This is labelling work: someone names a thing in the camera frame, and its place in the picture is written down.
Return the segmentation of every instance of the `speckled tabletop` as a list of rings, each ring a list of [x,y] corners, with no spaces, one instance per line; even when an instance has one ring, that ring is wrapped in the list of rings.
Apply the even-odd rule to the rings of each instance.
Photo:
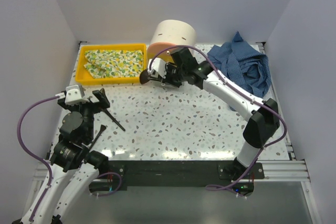
[[[207,53],[213,45],[197,45]],[[195,54],[200,62],[202,56]],[[70,84],[75,84],[74,66]],[[177,88],[149,82],[84,86],[86,94],[105,88],[110,100],[109,111],[126,129],[123,132],[104,113],[95,115],[95,133],[101,124],[107,126],[93,150],[115,160],[181,160],[234,159],[243,142],[246,122],[218,97],[197,87]],[[273,98],[272,88],[265,100]],[[63,110],[61,119],[68,113]],[[279,129],[273,138],[279,137]],[[58,130],[53,146],[58,141]],[[288,160],[284,141],[268,147],[260,160]]]

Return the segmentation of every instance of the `patterned fabric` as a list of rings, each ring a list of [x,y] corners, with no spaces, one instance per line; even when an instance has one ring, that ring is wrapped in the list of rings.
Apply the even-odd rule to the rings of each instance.
[[[227,78],[257,97],[263,97],[272,84],[268,57],[244,41],[239,32],[232,42],[214,46],[208,56]]]
[[[141,50],[88,50],[85,58],[84,67],[95,79],[138,77],[143,69]]]

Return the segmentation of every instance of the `blue towel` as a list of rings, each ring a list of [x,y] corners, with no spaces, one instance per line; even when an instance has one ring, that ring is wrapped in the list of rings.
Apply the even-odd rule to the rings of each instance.
[[[263,97],[271,86],[268,57],[244,41],[239,32],[232,42],[214,46],[208,56],[227,78],[257,97]]]

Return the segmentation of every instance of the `yellow plastic container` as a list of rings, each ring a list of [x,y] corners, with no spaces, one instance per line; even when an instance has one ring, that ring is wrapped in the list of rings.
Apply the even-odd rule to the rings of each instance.
[[[128,51],[141,50],[143,52],[143,70],[147,68],[146,44],[83,46],[80,49],[79,61],[75,77],[75,80],[83,85],[140,83],[139,77],[100,78],[100,79],[93,78],[84,67],[84,65],[88,62],[85,58],[85,51],[88,50],[128,50]]]

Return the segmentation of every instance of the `floral cloth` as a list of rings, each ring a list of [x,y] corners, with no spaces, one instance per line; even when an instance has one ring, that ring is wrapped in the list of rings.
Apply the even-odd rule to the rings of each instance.
[[[141,50],[88,50],[85,58],[84,67],[95,79],[138,77],[143,69]]]

